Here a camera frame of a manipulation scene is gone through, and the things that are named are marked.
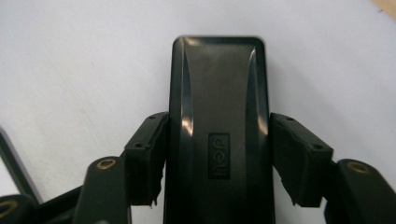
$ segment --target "brass insert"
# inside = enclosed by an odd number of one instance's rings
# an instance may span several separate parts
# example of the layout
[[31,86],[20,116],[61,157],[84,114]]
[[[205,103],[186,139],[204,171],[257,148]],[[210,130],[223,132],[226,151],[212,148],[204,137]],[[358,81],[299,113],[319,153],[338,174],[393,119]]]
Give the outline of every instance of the brass insert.
[[350,161],[346,165],[347,165],[347,167],[349,167],[349,169],[351,169],[355,172],[365,174],[365,175],[370,174],[370,169],[366,165],[364,165],[360,162]]
[[108,170],[111,167],[113,167],[114,165],[116,165],[115,160],[105,159],[105,160],[99,161],[98,164],[96,165],[96,168],[98,168],[99,170]]

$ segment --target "black plastic device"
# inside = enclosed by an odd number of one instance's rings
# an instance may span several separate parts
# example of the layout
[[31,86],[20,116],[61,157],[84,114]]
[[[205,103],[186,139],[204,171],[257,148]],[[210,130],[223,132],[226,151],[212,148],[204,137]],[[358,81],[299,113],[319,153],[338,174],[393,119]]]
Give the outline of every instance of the black plastic device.
[[253,37],[174,43],[165,223],[273,223],[264,54]]

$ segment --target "screw hole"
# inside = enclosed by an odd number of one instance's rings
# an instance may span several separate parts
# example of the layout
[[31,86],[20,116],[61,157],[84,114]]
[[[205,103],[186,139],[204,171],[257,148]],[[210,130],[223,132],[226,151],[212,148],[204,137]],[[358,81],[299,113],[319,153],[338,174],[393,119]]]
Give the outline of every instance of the screw hole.
[[318,144],[314,144],[314,145],[312,145],[312,147],[313,147],[314,149],[318,149],[318,150],[323,149],[323,146],[318,145]]
[[347,166],[349,167],[349,169],[351,169],[355,172],[365,174],[365,175],[370,174],[370,169],[366,165],[364,165],[360,162],[350,161],[347,164]]
[[134,146],[135,147],[142,147],[143,145],[141,143],[135,143]]
[[116,164],[115,160],[106,159],[106,160],[99,161],[98,164],[96,165],[96,167],[99,170],[107,170],[107,169],[110,169],[111,167],[113,167],[115,164]]

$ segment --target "embossed logo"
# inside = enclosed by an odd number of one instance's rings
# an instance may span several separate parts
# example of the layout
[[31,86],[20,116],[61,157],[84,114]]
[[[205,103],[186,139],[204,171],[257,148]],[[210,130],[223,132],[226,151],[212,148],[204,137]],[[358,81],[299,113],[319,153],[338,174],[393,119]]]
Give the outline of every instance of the embossed logo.
[[230,135],[209,134],[209,178],[230,179]]

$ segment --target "white surface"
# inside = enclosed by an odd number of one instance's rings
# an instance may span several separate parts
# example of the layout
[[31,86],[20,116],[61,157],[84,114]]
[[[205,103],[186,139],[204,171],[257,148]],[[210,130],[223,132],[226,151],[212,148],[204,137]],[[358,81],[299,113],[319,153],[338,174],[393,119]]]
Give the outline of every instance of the white surface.
[[[368,0],[4,0],[0,126],[48,200],[167,110],[177,36],[258,35],[271,111],[396,189],[396,26],[378,11]],[[324,223],[322,210],[291,205],[278,176],[275,188],[277,223]],[[162,208],[134,208],[135,223],[162,223]]]
[[17,186],[15,185],[14,180],[12,180],[12,177],[2,159],[0,159],[0,181],[0,197],[20,194],[20,191],[17,189]]

